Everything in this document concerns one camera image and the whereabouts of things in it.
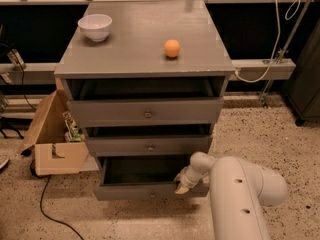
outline white robotic arm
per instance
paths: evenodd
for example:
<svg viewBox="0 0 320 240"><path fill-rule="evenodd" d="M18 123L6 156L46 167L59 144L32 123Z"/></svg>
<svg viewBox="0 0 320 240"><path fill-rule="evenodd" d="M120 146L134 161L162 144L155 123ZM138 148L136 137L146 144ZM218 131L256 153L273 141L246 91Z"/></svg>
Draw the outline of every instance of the white robotic arm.
<svg viewBox="0 0 320 240"><path fill-rule="evenodd" d="M176 177L176 194L183 194L209 174L210 200L216 240L271 239L262 206L284 201L288 188L277 172L236 157L215 159L202 152Z"/></svg>

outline floor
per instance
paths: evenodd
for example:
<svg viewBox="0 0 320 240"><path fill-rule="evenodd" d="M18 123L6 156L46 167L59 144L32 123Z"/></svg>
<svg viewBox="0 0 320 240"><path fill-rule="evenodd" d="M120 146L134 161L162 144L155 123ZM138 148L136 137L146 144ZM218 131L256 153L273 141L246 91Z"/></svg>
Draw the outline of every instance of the floor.
<svg viewBox="0 0 320 240"><path fill-rule="evenodd" d="M262 108L256 96L228 96L214 131L210 154L236 156L280 172L287 180L286 201L264 208L273 240L320 239L320 123L295 125L295 116L278 94ZM47 178L29 170L32 156L16 153L14 132L0 135L0 155L10 157L0 173L0 239L78 239L68 227L40 212ZM214 239L206 198L161 201L97 201L98 172L52 176L43 210L69 223L84 239Z"/></svg>

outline drawer knob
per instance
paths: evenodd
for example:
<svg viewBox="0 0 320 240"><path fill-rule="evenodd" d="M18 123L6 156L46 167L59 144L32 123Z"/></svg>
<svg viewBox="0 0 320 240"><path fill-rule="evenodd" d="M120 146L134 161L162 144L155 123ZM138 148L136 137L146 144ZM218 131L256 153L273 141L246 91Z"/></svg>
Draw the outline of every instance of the drawer knob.
<svg viewBox="0 0 320 240"><path fill-rule="evenodd" d="M148 151L154 151L154 150L155 150L155 147L154 147L153 145L149 145L149 146L147 147L147 150L148 150Z"/></svg>
<svg viewBox="0 0 320 240"><path fill-rule="evenodd" d="M151 113L149 110L147 110L147 111L144 113L144 117L145 117L145 118L151 118L151 117L152 117L152 113Z"/></svg>

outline white bowl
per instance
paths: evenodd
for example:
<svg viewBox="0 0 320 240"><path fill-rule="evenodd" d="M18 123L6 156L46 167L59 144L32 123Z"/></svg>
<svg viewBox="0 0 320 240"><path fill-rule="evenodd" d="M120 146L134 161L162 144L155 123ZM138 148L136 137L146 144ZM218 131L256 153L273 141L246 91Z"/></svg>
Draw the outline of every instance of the white bowl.
<svg viewBox="0 0 320 240"><path fill-rule="evenodd" d="M112 19L104 14L90 14L78 21L80 31L94 42L101 42L110 34Z"/></svg>

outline open cardboard box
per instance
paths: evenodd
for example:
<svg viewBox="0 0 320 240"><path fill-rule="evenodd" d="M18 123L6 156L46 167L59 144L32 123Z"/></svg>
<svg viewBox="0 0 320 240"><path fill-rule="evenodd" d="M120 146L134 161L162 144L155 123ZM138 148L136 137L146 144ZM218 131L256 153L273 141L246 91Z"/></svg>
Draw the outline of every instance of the open cardboard box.
<svg viewBox="0 0 320 240"><path fill-rule="evenodd" d="M29 130L18 149L21 153L34 146L35 171L39 176L90 170L84 164L85 161L98 168L84 142L65 143L67 127L62 115L66 111L64 100L58 91L55 91L39 103Z"/></svg>

